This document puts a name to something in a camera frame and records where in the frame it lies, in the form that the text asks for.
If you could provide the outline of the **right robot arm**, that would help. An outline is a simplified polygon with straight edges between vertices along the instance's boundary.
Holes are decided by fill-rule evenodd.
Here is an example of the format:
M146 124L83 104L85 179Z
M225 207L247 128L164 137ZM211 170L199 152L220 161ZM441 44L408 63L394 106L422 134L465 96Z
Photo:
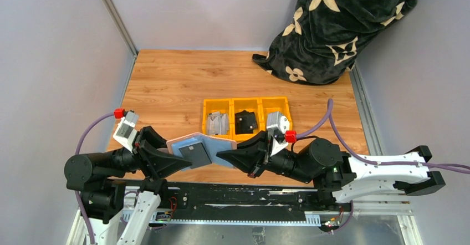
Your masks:
M269 171L312 183L317 190L316 203L322 206L391 191L407 196L429 195L446 184L439 171L431 171L427 166L431 155L425 146L402 155L354 156L315 136L308 146L293 152L261 131L236 149L216 155L251 178Z

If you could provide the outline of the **beige leather card holder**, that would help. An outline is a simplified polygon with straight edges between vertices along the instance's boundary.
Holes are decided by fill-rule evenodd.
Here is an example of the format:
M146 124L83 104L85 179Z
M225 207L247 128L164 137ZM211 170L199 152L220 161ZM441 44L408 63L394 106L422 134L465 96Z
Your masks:
M235 150L237 148L237 143L231 139L194 132L167 140L166 146L170 154L192 162L192 165L183 168L183 171L197 169L210 164L230 169L234 168L227 160L217 156L218 152Z

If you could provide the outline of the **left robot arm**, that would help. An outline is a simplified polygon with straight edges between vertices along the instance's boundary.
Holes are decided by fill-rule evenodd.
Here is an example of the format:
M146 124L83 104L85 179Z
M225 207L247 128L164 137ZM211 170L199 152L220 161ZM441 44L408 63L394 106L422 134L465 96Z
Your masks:
M76 192L88 230L88 244L141 244L161 202L176 206L168 194L166 177L192 165L164 151L166 140L146 126L130 140L130 148L75 154L64 166L66 187ZM122 234L118 234L124 208L126 173L141 171L135 208Z

